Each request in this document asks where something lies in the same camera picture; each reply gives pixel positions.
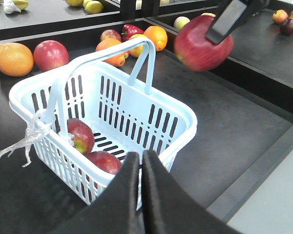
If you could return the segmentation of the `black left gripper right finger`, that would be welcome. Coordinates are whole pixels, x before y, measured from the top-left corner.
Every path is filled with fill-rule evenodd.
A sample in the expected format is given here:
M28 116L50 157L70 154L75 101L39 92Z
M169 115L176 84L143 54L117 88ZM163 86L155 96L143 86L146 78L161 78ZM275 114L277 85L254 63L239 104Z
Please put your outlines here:
M174 180L155 151L143 152L142 209L147 234L236 234L196 203Z

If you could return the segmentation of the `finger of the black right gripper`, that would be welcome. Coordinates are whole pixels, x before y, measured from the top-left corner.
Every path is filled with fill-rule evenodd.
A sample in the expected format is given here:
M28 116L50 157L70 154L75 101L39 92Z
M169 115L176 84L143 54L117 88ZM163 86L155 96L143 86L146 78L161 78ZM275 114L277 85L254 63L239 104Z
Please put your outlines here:
M214 44L221 43L238 26L268 6L267 0L223 0L205 38Z

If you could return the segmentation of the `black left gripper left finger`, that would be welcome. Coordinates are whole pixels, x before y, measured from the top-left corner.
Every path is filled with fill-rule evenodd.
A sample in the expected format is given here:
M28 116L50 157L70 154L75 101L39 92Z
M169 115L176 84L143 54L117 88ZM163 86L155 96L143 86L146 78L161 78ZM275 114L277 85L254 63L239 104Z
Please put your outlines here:
M142 234L137 217L139 154L129 152L108 187L52 234Z

